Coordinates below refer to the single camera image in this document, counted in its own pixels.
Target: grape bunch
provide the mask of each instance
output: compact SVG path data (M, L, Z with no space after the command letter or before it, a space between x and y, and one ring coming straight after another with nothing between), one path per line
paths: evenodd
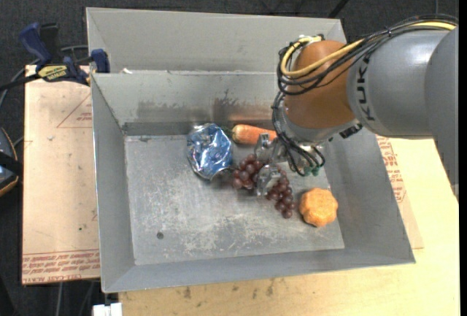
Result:
M232 186L235 189L253 189L258 181L258 172L263 168L263 165L256 158L255 154L249 154L245 159L240 161L239 168L233 171Z
M245 159L240 161L239 167L232 173L232 186L235 189L245 188L252 190L258 181L258 172L263 168L264 164L256 158L255 154L249 154ZM293 210L296 208L296 203L293 200L293 192L289 186L287 172L277 166L280 172L280 178L276 184L266 194L266 199L276 201L275 207L277 211L282 213L285 219L289 219L293 215Z
M297 203L293 200L293 192L289 186L289 180L285 171L280 171L281 177L271 190L266 194L266 199L276 201L276 210L281 212L283 218L290 219Z

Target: metal base plate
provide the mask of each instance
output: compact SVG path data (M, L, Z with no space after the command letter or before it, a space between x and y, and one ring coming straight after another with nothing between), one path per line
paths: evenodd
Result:
M186 136L127 136L125 145L136 265L344 248L338 220L315 228L298 207L284 219L274 201L235 190L227 174L211 182L199 177ZM234 145L234 163L252 152ZM323 170L288 176L296 201L310 188L328 187Z

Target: crumpled plastic bag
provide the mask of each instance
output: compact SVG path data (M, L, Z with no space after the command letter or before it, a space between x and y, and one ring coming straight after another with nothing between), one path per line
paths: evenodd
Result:
M232 164L232 144L213 123L195 126L187 135L187 156L195 173L212 178Z

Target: metal tray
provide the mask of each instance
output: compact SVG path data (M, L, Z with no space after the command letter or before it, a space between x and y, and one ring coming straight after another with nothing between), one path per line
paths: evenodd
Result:
M123 38L116 41L114 32L103 33L100 15L106 30L121 27L123 33L157 20L177 24L178 31L180 27L206 29L211 24L212 33L220 37L219 45L226 41L222 29L231 25L232 30L238 20L257 33L247 32L248 37L269 39L277 46L277 34L269 31L278 31L285 23L274 17L216 15L221 19L216 23L211 15L88 10L93 23L90 39L98 40L90 46L105 45L114 66L114 73L94 74L91 83L104 292L414 262L373 134L361 131L329 142L323 150L326 165L318 177L289 172L297 197L314 186L332 190L339 202L334 223L314 228L297 212L285 220L271 201L234 190L223 178L202 180L185 155L185 136L194 124L250 123L270 128L276 83L269 63L259 64L262 59L253 49L244 49L238 58L235 53L225 54L219 64L223 68L218 69L191 47L185 51L192 51L192 58L172 50L170 59L164 45L177 38L177 32L162 36L154 29L153 41L163 40L153 50L154 60L160 56L161 64L149 65L148 59L142 61L144 55L141 59L135 55L132 67L118 58L119 47L126 47ZM258 21L263 22L262 29L255 27ZM317 29L311 27L325 22L308 19L303 23L315 34ZM293 33L293 24L282 31ZM335 30L335 20L329 25ZM203 37L212 41L209 35L201 35L193 42ZM230 39L227 49L244 43L232 34ZM238 60L247 68L240 70ZM183 61L189 69L182 69ZM122 68L133 73L115 73ZM238 160L251 151L251 147L235 147L233 153Z

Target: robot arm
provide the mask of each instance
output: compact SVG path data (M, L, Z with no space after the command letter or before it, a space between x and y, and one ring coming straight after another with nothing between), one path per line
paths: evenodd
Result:
M458 25L447 17L405 20L347 45L301 37L281 50L273 124L278 144L295 150L291 168L319 167L320 143L362 127L434 138L458 198L457 50Z

